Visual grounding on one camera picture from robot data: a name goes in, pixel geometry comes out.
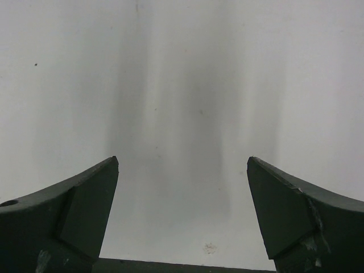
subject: white background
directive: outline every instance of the white background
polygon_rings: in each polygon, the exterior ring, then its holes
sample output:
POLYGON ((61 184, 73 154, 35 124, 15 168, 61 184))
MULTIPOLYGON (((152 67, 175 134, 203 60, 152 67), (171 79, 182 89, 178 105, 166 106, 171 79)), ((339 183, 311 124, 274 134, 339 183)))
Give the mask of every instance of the white background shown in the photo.
POLYGON ((116 155, 102 257, 273 269, 248 157, 364 200, 363 75, 362 0, 2 0, 0 202, 116 155))

